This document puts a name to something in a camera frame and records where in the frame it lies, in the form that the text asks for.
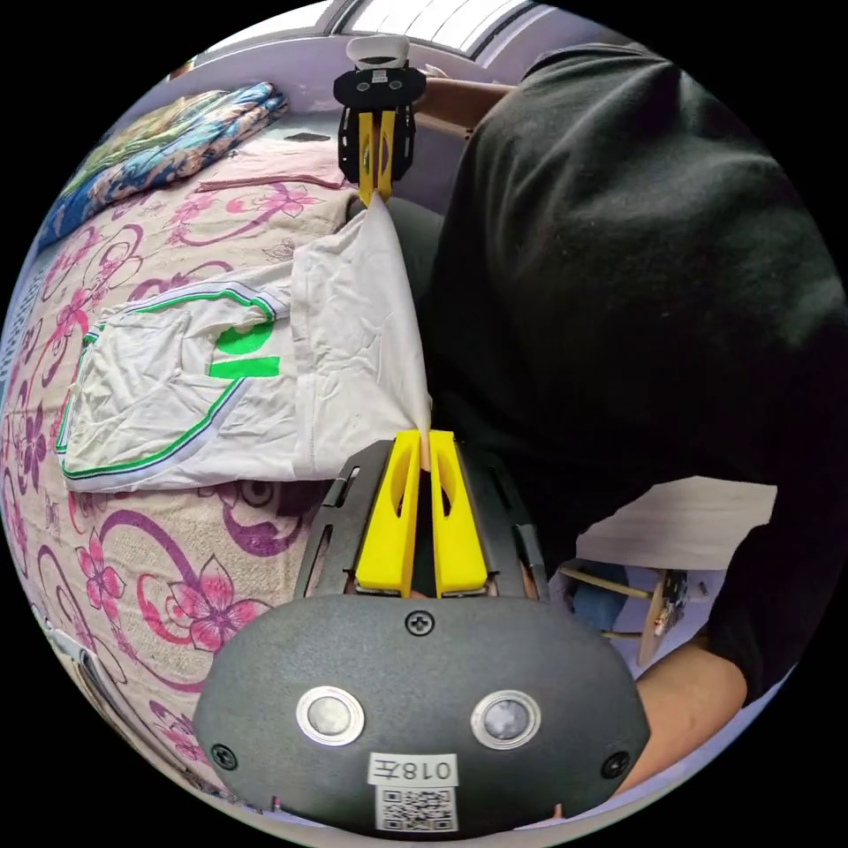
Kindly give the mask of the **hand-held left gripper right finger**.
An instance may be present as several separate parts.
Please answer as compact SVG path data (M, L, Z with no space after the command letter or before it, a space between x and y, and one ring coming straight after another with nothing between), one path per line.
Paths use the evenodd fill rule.
M488 569L454 435L431 430L428 447L436 593L484 594Z

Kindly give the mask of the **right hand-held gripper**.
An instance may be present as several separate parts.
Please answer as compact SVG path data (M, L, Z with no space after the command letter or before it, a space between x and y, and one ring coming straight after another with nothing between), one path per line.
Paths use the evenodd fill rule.
M389 199L392 187L408 171L416 133L413 105L426 79L409 65L344 73L333 94L342 105L338 127L338 165L359 188L363 203L375 193Z

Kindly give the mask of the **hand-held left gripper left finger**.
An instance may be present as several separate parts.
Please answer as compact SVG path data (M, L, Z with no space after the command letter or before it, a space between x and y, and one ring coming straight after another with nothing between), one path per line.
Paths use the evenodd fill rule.
M355 571L359 594L409 594L421 473L421 436L397 433L360 547Z

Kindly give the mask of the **person's right hand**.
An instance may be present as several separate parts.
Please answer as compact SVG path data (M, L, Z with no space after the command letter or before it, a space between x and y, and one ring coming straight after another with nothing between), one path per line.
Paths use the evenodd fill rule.
M442 69L424 64L419 68L424 75L426 84L423 95L413 105L413 113L422 117L426 122L438 122L445 125L461 126L461 117L456 117L451 111L449 96L452 84L456 82Z

